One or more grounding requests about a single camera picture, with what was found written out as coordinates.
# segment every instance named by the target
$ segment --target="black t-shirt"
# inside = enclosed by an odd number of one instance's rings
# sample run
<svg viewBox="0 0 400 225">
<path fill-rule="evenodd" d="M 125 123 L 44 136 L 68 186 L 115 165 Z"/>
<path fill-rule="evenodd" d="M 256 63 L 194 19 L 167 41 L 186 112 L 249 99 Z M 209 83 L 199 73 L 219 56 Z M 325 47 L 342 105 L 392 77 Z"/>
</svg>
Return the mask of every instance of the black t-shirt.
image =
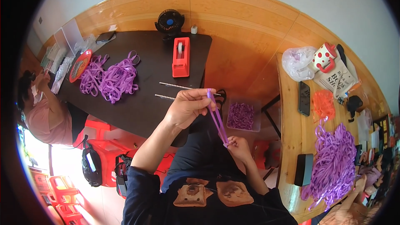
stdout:
<svg viewBox="0 0 400 225">
<path fill-rule="evenodd" d="M 297 225 L 279 190 L 265 195 L 243 179 L 212 171 L 180 171 L 164 179 L 130 167 L 122 225 L 285 224 Z"/>
</svg>

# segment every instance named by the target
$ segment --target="white wall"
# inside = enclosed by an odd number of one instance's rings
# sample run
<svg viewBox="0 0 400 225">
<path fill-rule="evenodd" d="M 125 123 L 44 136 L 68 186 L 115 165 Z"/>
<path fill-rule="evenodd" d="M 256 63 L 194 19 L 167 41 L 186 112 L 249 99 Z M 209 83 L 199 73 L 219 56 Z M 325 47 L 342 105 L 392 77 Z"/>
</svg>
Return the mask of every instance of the white wall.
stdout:
<svg viewBox="0 0 400 225">
<path fill-rule="evenodd" d="M 45 42 L 63 24 L 103 0 L 45 0 L 33 28 Z M 340 37 L 367 66 L 398 113 L 399 32 L 383 0 L 280 0 Z"/>
<path fill-rule="evenodd" d="M 40 41 L 38 35 L 36 34 L 36 31 L 31 28 L 28 32 L 27 35 L 27 40 L 26 43 L 28 44 L 28 47 L 30 48 L 30 50 L 33 52 L 33 54 L 35 55 L 35 57 L 37 57 L 40 49 L 43 46 L 43 43 Z"/>
</svg>

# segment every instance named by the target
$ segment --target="tape roll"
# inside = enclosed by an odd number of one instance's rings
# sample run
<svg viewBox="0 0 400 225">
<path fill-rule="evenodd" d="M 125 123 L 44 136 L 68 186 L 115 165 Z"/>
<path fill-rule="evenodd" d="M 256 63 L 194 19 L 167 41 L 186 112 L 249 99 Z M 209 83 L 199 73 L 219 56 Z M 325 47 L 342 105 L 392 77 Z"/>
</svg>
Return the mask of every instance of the tape roll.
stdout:
<svg viewBox="0 0 400 225">
<path fill-rule="evenodd" d="M 178 59 L 180 59 L 180 57 L 181 57 L 181 55 L 182 55 L 183 43 L 182 43 L 182 42 L 179 42 L 177 46 L 178 46 L 178 50 L 177 50 L 177 51 L 178 51 L 178 55 L 177 55 L 177 56 L 178 56 Z"/>
</svg>

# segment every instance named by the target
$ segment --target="wooden table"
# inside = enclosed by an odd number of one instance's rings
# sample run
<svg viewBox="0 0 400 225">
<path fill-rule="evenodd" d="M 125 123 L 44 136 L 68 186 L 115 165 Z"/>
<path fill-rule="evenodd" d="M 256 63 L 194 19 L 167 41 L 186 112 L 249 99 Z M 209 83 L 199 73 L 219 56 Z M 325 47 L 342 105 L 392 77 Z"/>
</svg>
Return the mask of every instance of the wooden table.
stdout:
<svg viewBox="0 0 400 225">
<path fill-rule="evenodd" d="M 57 97 L 104 122 L 148 138 L 162 121 L 172 103 L 171 100 L 156 97 L 154 94 L 176 97 L 180 91 L 178 88 L 166 87 L 159 82 L 199 88 L 212 41 L 211 37 L 207 35 L 183 33 L 183 36 L 190 38 L 190 76 L 173 78 L 173 43 L 164 44 L 163 36 L 164 34 L 158 31 L 118 32 L 114 40 L 94 53 L 95 55 L 108 54 L 110 56 L 103 65 L 104 70 L 107 70 L 110 66 L 127 58 L 130 51 L 137 52 L 140 56 L 140 63 L 135 66 L 138 73 L 134 83 L 138 84 L 139 89 L 134 94 L 124 93 L 118 102 L 112 104 L 106 101 L 101 93 L 96 97 L 81 93 L 79 91 L 81 81 L 70 83 L 67 79 L 68 72 Z M 182 131 L 173 142 L 173 146 L 183 146 L 187 135 L 187 131 Z"/>
<path fill-rule="evenodd" d="M 308 210 L 312 204 L 312 198 L 303 201 L 300 198 L 301 187 L 294 185 L 294 176 L 296 174 L 297 155 L 299 154 L 316 154 L 315 128 L 319 122 L 314 122 L 313 113 L 306 117 L 298 112 L 298 82 L 294 81 L 282 68 L 282 54 L 277 54 L 279 87 L 280 87 L 280 103 L 282 108 L 282 147 L 281 147 L 281 164 L 278 173 L 277 187 L 280 191 L 283 205 L 288 209 L 298 223 L 307 221 L 324 212 L 325 202 L 320 202 L 317 207 Z M 314 92 L 323 89 L 312 80 L 304 81 L 309 85 L 311 90 L 311 110 L 312 96 Z M 327 131 L 334 131 L 342 122 L 346 129 L 352 133 L 358 144 L 358 127 L 357 117 L 354 122 L 348 122 L 350 113 L 346 108 L 334 101 L 336 117 L 325 123 Z"/>
</svg>

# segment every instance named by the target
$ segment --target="dark wooden table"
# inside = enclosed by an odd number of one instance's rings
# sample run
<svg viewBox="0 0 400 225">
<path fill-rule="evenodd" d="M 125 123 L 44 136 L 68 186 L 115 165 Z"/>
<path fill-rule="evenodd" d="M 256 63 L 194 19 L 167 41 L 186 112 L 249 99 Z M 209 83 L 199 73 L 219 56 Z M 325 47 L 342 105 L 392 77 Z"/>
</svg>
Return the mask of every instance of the dark wooden table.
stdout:
<svg viewBox="0 0 400 225">
<path fill-rule="evenodd" d="M 148 138 L 162 121 L 172 101 L 161 99 L 154 94 L 175 97 L 180 89 L 166 87 L 159 82 L 167 82 L 190 88 L 198 88 L 202 82 L 203 72 L 211 46 L 211 37 L 200 34 L 184 33 L 190 38 L 190 76 L 172 77 L 173 43 L 164 44 L 163 34 L 158 31 L 118 32 L 116 38 L 96 51 L 95 55 L 110 57 L 103 65 L 104 70 L 127 58 L 135 50 L 140 56 L 136 65 L 137 76 L 134 83 L 139 89 L 134 94 L 123 94 L 121 99 L 112 104 L 106 101 L 101 93 L 97 97 L 79 91 L 80 80 L 70 83 L 69 72 L 57 95 L 92 116 L 133 134 Z M 173 142 L 180 147 L 186 142 L 188 131 L 185 130 Z"/>
</svg>

